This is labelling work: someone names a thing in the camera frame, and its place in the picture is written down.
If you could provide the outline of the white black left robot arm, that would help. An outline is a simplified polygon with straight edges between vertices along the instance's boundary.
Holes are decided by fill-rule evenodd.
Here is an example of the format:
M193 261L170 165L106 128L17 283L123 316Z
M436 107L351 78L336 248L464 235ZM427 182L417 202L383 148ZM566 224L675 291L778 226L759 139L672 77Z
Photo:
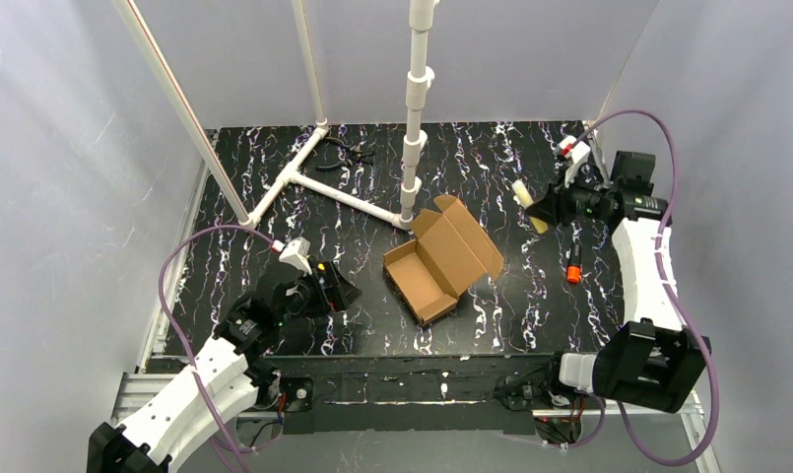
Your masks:
M90 472L174 472L232 418L286 400L280 369L265 357L281 328L348 309L361 295L332 261L311 273L280 270L242 294L189 362L140 409L89 438Z

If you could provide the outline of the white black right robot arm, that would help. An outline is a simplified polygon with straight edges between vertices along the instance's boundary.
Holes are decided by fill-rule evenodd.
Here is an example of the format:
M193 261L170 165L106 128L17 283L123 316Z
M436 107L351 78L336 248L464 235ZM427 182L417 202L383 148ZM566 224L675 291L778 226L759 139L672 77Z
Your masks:
M671 267L671 229L662 221L667 201L652 195L656 159L617 152L608 187L575 181L581 162L573 159L539 198L520 180L512 190L540 233L580 217L607 225L620 263L624 321L596 354L555 353L542 387L569 399L596 395L676 413L705 368L698 345L710 341L691 334L669 297L674 278L659 272Z

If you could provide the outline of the red orange handled tool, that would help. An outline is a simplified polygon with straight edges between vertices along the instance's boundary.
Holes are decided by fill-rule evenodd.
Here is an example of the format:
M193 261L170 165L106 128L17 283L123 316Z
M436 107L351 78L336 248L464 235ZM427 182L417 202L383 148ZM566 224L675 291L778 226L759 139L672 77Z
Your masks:
M581 277L581 244L574 242L570 248L567 260L566 280L570 284L579 284Z

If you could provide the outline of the yellow handled tool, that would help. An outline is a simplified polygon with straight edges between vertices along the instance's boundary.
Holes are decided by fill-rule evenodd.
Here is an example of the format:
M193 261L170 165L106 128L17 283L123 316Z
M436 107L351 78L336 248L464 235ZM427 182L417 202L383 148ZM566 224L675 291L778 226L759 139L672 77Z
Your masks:
M511 190L513 191L513 193L515 194L516 199L518 200L519 204L521 205L521 207L525 211L527 211L530 207L532 207L532 206L534 206L536 204L535 199L533 198L532 194L529 192L529 190L527 189L526 185L524 184L524 182L522 180L520 180L520 179L515 180L511 184ZM529 218L534 230L539 235L542 235L542 234L546 233L549 230L549 224L548 223L544 222L543 220L541 220L541 219L539 219L537 217L531 216L529 214L527 214L527 216L528 216L528 218Z

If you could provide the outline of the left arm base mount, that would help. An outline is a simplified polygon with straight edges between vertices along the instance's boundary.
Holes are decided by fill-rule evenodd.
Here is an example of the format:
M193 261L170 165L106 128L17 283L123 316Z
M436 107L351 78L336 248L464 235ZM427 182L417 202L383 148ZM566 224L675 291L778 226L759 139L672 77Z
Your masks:
M244 412L308 412L313 407L314 380L281 376L269 387L257 388L240 375L214 395L214 404L225 416Z

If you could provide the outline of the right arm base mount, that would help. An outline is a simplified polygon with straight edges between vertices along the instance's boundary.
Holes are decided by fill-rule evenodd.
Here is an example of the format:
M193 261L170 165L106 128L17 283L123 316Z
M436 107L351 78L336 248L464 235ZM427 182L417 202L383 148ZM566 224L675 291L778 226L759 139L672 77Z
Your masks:
M576 409L593 395L561 384L549 368L540 367L499 378L492 398L510 411L568 409L573 416Z

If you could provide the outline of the brown cardboard box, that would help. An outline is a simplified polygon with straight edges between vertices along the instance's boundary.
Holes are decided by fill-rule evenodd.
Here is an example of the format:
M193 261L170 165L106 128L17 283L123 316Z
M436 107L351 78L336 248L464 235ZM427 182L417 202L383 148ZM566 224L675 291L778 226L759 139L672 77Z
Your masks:
M414 238L383 254L386 275L417 323L451 312L480 278L499 277L504 259L489 235L453 195L434 198L411 225Z

